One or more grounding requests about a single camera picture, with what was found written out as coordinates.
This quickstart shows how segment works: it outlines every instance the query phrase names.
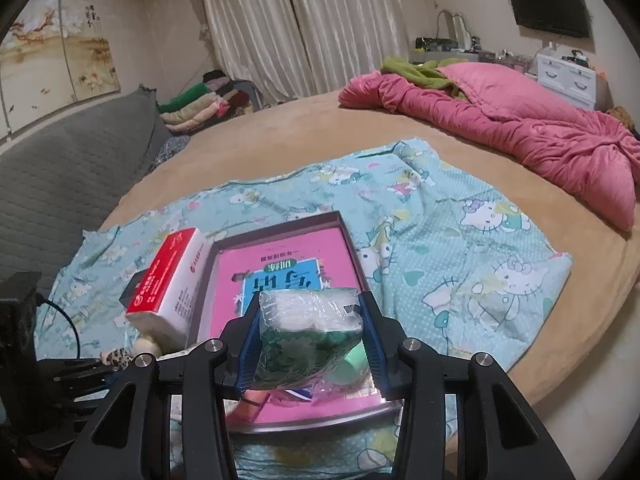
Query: television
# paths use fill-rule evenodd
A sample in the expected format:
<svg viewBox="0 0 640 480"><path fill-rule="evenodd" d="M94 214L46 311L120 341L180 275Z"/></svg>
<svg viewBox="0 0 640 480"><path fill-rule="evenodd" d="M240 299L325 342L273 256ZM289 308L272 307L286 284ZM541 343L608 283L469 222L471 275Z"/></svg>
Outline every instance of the television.
<svg viewBox="0 0 640 480"><path fill-rule="evenodd" d="M584 0L511 0L516 23L573 38L591 36Z"/></svg>

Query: gray headboard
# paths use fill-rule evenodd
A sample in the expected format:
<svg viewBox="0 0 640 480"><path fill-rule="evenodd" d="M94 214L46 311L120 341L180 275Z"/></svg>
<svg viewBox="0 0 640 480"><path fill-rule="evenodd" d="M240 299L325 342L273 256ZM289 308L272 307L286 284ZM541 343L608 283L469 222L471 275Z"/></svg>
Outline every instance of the gray headboard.
<svg viewBox="0 0 640 480"><path fill-rule="evenodd" d="M48 294L58 271L140 181L171 134L156 93L133 94L51 124L0 155L0 279L40 270Z"/></svg>

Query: silver bolt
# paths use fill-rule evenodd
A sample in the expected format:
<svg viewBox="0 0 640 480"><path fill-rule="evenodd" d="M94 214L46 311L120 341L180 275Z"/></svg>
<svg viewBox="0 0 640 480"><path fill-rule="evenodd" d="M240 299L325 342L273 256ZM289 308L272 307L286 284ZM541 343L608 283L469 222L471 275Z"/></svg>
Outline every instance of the silver bolt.
<svg viewBox="0 0 640 480"><path fill-rule="evenodd" d="M402 341L402 346L404 347L405 350L408 350L409 352L415 352L416 350L420 349L420 347L422 346L422 343L420 343L420 341L418 341L414 337L408 337L407 339Z"/></svg>
<svg viewBox="0 0 640 480"><path fill-rule="evenodd" d="M480 366L491 366L494 364L494 358L485 352L480 352L476 354L476 362Z"/></svg>
<svg viewBox="0 0 640 480"><path fill-rule="evenodd" d="M140 354L138 357L136 357L135 363L136 363L136 366L140 368L144 368L145 366L149 366L152 360L153 358L151 357L151 355Z"/></svg>
<svg viewBox="0 0 640 480"><path fill-rule="evenodd" d="M207 352L220 352L224 343L220 341L220 339L209 339L206 343L204 343L204 348Z"/></svg>

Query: green oval label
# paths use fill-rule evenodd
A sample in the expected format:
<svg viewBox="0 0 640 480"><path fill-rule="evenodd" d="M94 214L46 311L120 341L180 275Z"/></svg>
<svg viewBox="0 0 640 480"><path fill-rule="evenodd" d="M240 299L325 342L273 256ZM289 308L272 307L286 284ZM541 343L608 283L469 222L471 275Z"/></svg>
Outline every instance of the green oval label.
<svg viewBox="0 0 640 480"><path fill-rule="evenodd" d="M276 270L291 269L296 266L297 261L293 258L288 260L280 260L279 262L271 262L264 266L264 272L275 272Z"/></svg>

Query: green blanket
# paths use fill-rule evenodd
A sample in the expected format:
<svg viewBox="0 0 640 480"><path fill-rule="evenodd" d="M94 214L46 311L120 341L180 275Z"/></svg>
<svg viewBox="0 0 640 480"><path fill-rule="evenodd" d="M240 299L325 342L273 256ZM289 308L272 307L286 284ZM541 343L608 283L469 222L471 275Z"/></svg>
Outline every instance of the green blanket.
<svg viewBox="0 0 640 480"><path fill-rule="evenodd" d="M177 112L209 92L211 92L211 90L207 85L204 83L198 83L197 85L189 88L186 92L178 95L178 97L171 99L167 104L158 105L158 112L161 114Z"/></svg>
<svg viewBox="0 0 640 480"><path fill-rule="evenodd" d="M420 88L430 88L433 90L445 90L456 99L464 99L466 96L451 79L447 79L444 74L436 70L439 66L447 66L454 63L466 62L466 59L450 58L440 62L427 61L421 65L414 65L396 56L388 56L382 62L382 73L398 74L407 81Z"/></svg>

